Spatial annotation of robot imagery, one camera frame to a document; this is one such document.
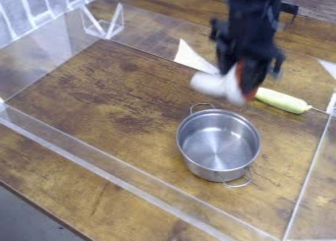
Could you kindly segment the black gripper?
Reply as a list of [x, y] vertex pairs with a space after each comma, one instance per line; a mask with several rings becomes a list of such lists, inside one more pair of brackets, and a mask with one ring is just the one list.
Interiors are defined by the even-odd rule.
[[220, 74], [227, 75], [240, 63], [240, 89], [252, 96], [271, 75], [282, 75], [286, 53], [276, 46], [275, 34], [279, 20], [275, 18], [231, 18], [210, 20], [210, 39], [215, 43], [215, 54]]

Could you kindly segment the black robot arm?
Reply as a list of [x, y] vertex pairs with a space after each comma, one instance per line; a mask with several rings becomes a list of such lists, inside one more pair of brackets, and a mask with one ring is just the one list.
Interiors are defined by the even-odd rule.
[[227, 0], [228, 20], [212, 19], [210, 39], [216, 44], [219, 73], [236, 67], [243, 97], [251, 99], [270, 70], [280, 73], [284, 52], [275, 44], [283, 0]]

